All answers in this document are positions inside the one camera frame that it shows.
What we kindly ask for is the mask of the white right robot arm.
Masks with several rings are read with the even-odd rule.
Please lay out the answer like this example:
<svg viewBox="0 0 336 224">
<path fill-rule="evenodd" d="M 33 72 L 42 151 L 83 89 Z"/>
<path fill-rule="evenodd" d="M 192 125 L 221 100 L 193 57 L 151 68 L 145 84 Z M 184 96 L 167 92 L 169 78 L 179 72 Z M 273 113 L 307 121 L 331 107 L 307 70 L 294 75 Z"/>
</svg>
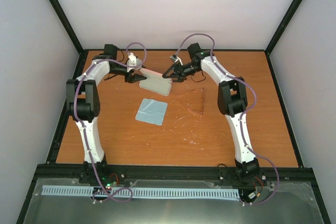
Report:
<svg viewBox="0 0 336 224">
<path fill-rule="evenodd" d="M 171 55 L 173 64 L 162 77 L 172 79 L 173 82 L 183 82 L 188 76 L 202 71 L 212 78 L 218 86 L 218 109 L 225 116 L 233 136 L 236 178 L 239 183 L 246 184 L 260 171 L 247 127 L 246 82 L 242 77 L 235 77 L 227 71 L 211 50 L 203 50 L 198 43 L 191 44 L 187 51 L 191 61 L 182 64 L 178 53 Z"/>
</svg>

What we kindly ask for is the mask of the light blue cleaning cloth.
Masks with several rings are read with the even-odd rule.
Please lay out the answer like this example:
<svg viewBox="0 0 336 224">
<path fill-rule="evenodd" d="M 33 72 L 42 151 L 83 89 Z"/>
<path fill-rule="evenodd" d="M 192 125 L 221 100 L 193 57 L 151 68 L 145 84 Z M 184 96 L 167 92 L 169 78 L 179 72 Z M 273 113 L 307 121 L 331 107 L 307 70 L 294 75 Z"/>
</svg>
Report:
<svg viewBox="0 0 336 224">
<path fill-rule="evenodd" d="M 166 114 L 167 103 L 153 99 L 143 99 L 135 119 L 140 122 L 161 126 Z"/>
</svg>

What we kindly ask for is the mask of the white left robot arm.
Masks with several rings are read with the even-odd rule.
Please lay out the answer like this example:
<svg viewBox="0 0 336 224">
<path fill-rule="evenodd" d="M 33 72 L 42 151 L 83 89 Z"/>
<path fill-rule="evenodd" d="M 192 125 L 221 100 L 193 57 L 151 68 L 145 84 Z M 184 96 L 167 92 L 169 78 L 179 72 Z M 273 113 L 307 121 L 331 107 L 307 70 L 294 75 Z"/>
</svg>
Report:
<svg viewBox="0 0 336 224">
<path fill-rule="evenodd" d="M 102 166 L 106 163 L 106 155 L 98 131 L 101 109 L 98 85 L 109 74 L 123 76 L 127 83 L 146 80 L 146 77 L 135 73 L 146 61 L 146 49 L 143 59 L 129 52 L 128 48 L 125 52 L 128 56 L 127 61 L 118 61 L 118 47 L 106 44 L 103 53 L 93 57 L 87 70 L 66 82 L 66 109 L 79 129 L 85 152 L 84 163 L 92 166 L 90 176 L 100 184 L 108 180 L 109 170 Z"/>
</svg>

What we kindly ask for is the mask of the pink glasses case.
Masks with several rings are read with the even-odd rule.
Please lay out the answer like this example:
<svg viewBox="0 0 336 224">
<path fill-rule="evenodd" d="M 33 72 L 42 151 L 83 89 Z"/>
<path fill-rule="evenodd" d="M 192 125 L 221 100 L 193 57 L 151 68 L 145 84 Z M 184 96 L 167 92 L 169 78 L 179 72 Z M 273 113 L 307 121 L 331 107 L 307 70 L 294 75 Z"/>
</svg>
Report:
<svg viewBox="0 0 336 224">
<path fill-rule="evenodd" d="M 163 96 L 168 96 L 172 88 L 172 79 L 165 79 L 162 74 L 149 69 L 141 68 L 140 72 L 146 77 L 139 82 L 139 87 Z"/>
</svg>

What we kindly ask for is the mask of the thin brown frame glasses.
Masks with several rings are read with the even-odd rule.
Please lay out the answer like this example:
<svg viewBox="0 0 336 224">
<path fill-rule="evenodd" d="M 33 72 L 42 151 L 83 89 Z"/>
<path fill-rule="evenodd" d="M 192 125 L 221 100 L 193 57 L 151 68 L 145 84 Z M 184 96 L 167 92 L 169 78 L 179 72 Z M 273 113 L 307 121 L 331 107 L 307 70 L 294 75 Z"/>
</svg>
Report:
<svg viewBox="0 0 336 224">
<path fill-rule="evenodd" d="M 193 115 L 203 115 L 205 106 L 204 89 L 198 88 L 178 93 L 172 102 L 177 103 Z"/>
</svg>

